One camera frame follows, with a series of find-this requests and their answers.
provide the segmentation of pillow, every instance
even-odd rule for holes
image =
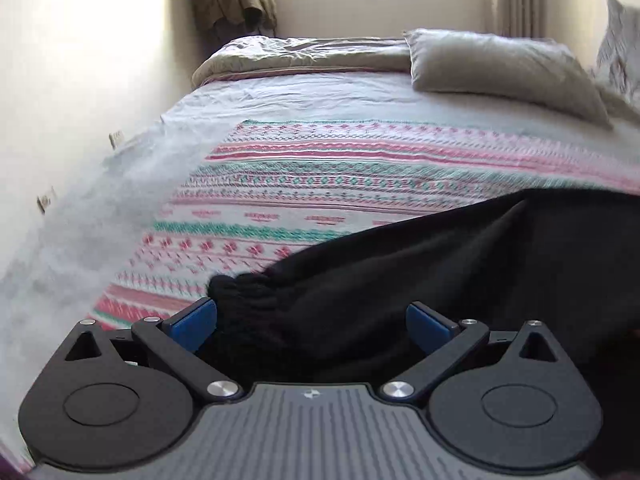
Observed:
[[[636,106],[640,102],[640,9],[608,0],[609,26],[598,52],[596,77]]]
[[[508,97],[611,127],[600,93],[564,45],[424,28],[404,38],[415,90]]]

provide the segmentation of white pillow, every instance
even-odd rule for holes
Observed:
[[[498,95],[611,127],[600,93],[562,44],[424,28],[404,38],[415,90]]]

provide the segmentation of patterned bedspread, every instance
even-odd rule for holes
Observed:
[[[246,121],[161,209],[90,315],[105,328],[167,318],[205,295],[212,274],[527,187],[640,194],[640,166],[472,128]]]

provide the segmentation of wall outlet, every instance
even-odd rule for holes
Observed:
[[[124,142],[124,134],[122,133],[122,130],[109,134],[109,142],[114,150],[121,145]]]
[[[51,189],[49,189],[46,193],[41,194],[36,200],[36,204],[38,204],[38,209],[40,209],[40,212],[44,214],[51,203],[57,198],[58,196],[56,195],[53,187],[51,187]]]

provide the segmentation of round metal bolt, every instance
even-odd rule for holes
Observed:
[[[393,397],[395,399],[411,397],[414,394],[414,391],[414,387],[404,381],[391,381],[390,383],[382,386],[382,393],[387,397]]]
[[[215,397],[231,397],[239,390],[240,387],[232,381],[215,381],[207,386],[207,391]]]

